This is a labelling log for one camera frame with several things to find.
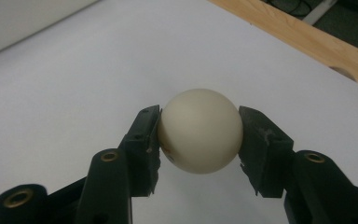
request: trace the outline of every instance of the white table surface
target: white table surface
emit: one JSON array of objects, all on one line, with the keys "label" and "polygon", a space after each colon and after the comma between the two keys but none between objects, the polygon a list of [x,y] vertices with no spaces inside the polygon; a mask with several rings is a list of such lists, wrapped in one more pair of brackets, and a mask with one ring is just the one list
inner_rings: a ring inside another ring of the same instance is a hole
[{"label": "white table surface", "polygon": [[[78,180],[139,110],[194,88],[261,110],[358,186],[358,84],[204,0],[104,0],[0,53],[0,193]],[[287,223],[238,158],[211,175],[161,159],[134,223]]]}]

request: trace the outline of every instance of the black cable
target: black cable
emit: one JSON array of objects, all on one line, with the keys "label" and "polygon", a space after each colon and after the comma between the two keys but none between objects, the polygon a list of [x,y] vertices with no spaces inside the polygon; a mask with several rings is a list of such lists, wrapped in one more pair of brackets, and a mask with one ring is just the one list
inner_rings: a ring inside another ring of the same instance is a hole
[{"label": "black cable", "polygon": [[[275,7],[277,9],[279,9],[280,11],[283,11],[284,13],[287,13],[291,16],[294,16],[294,17],[306,17],[308,14],[310,14],[310,12],[312,11],[312,7],[310,6],[310,4],[305,1],[305,0],[298,0],[297,2],[297,5],[295,8],[293,8],[292,10],[289,10],[289,11],[284,11],[283,9],[279,8],[278,6],[276,6],[273,2],[273,0],[267,0],[267,4],[271,5],[272,7]],[[296,10],[298,10],[300,7],[301,7],[301,4],[304,4],[307,9],[308,9],[308,12],[307,13],[302,13],[302,14],[296,14],[294,13]]]}]

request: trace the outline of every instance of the white ball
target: white ball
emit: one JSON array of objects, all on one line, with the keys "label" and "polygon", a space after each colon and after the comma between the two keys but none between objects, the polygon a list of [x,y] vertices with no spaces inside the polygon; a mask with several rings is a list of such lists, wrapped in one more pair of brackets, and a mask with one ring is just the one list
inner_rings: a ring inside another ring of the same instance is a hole
[{"label": "white ball", "polygon": [[224,95],[205,89],[184,91],[162,110],[158,140],[182,170],[209,174],[228,165],[240,150],[240,114]]}]

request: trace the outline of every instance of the wooden board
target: wooden board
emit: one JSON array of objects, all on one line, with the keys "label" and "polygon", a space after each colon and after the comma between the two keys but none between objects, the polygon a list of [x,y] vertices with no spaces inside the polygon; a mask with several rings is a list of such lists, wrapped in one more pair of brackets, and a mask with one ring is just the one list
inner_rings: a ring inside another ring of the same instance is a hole
[{"label": "wooden board", "polygon": [[210,0],[358,82],[358,48],[260,0]]}]

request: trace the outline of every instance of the white surface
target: white surface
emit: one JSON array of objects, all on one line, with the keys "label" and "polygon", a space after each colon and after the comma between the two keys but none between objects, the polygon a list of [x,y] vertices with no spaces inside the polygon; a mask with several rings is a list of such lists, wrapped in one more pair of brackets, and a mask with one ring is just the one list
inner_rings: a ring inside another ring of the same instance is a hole
[{"label": "white surface", "polygon": [[[206,1],[105,0],[0,53],[0,193],[78,180],[139,110],[194,88],[261,110],[358,186],[358,84]],[[161,158],[134,223],[287,222],[238,159],[190,175]]]},{"label": "white surface", "polygon": [[194,89],[173,97],[158,123],[167,159],[192,174],[227,166],[240,151],[243,128],[237,107],[217,91]]},{"label": "white surface", "polygon": [[0,0],[0,50],[96,0]]}]

